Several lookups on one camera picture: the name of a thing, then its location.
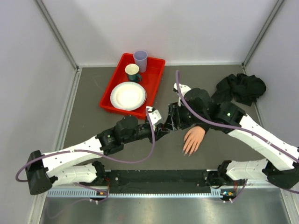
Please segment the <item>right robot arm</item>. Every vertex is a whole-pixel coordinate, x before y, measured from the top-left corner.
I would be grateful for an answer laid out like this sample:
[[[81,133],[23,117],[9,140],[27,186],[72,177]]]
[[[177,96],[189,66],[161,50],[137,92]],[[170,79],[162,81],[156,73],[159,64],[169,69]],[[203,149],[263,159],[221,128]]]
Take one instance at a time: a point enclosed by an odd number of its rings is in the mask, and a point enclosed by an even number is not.
[[[165,128],[176,131],[199,125],[221,131],[250,146],[264,158],[257,161],[224,161],[217,177],[222,184],[241,179],[265,180],[291,189],[299,182],[299,149],[280,140],[231,102],[216,103],[206,90],[175,84],[179,100],[169,104]]]

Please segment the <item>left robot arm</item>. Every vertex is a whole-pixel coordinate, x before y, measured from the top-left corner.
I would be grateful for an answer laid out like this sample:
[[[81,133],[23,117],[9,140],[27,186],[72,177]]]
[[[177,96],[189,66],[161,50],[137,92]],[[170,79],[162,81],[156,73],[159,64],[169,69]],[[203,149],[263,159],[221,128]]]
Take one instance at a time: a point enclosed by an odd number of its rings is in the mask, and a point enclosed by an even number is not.
[[[54,186],[82,182],[101,185],[106,174],[100,162],[87,163],[103,157],[109,158],[124,149],[124,145],[148,139],[154,143],[170,132],[157,115],[150,114],[143,124],[134,116],[125,116],[116,125],[90,139],[52,153],[32,152],[25,168],[29,193],[39,195]]]

